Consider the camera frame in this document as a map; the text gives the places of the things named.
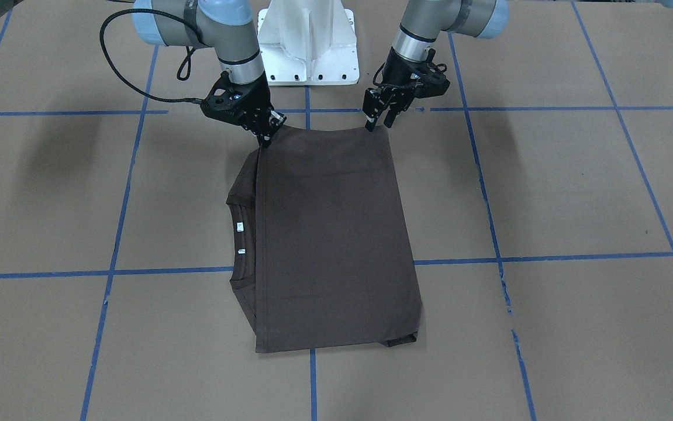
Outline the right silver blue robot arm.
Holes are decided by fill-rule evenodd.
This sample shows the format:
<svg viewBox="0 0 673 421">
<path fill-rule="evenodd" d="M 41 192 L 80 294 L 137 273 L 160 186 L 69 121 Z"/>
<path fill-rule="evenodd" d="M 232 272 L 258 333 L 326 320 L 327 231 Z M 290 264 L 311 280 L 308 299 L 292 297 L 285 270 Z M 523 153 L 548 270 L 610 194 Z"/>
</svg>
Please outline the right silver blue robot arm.
<svg viewBox="0 0 673 421">
<path fill-rule="evenodd" d="M 136 34 L 148 44 L 183 46 L 183 68 L 190 68 L 197 50 L 214 50 L 221 75 L 205 98 L 179 98 L 193 103 L 218 122 L 250 131 L 260 147 L 269 147 L 286 117 L 271 102 L 270 86 L 254 27 L 253 9 L 247 1 L 133 1 L 131 7 L 108 16 L 99 40 L 111 70 L 126 79 L 110 58 L 105 33 L 111 22 L 131 16 Z"/>
</svg>

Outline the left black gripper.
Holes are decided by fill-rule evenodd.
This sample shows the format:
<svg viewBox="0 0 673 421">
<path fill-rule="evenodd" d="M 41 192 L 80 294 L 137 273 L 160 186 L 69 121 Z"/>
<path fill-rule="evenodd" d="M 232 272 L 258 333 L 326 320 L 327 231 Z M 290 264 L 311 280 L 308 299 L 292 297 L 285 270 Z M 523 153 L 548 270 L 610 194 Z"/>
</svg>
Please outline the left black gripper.
<svg viewBox="0 0 673 421">
<path fill-rule="evenodd" d="M 419 61 L 409 60 L 390 48 L 382 68 L 381 87 L 365 89 L 363 113 L 367 131 L 374 131 L 384 112 L 384 127 L 392 128 L 398 115 L 408 111 L 415 98 L 428 97 L 428 87 L 422 84 L 423 75 L 429 73 L 428 57 L 428 52 L 423 51 Z"/>
</svg>

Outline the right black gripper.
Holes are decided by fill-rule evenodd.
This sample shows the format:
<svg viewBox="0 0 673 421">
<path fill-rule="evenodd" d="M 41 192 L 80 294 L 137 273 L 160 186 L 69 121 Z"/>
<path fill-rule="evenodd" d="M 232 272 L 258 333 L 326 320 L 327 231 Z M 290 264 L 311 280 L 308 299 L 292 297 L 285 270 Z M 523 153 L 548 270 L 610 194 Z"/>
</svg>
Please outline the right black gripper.
<svg viewBox="0 0 673 421">
<path fill-rule="evenodd" d="M 248 84 L 239 84 L 248 88 L 245 101 L 246 117 L 244 125 L 246 130 L 261 132 L 261 147 L 270 147 L 272 137 L 283 127 L 287 116 L 273 110 L 271 93 L 266 74 L 261 74 L 257 79 Z"/>
</svg>

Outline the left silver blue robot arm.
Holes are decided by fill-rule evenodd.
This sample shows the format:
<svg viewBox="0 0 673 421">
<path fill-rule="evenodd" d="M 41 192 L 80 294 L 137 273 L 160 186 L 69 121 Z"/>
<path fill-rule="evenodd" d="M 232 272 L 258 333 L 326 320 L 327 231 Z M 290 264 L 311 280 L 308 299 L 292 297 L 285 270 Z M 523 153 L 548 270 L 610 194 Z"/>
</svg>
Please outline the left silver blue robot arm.
<svg viewBox="0 0 673 421">
<path fill-rule="evenodd" d="M 411 1 L 399 42 L 441 41 L 451 104 L 398 123 L 424 139 L 555 138 L 619 128 L 622 116 L 673 126 L 673 7 L 659 2 Z"/>
</svg>

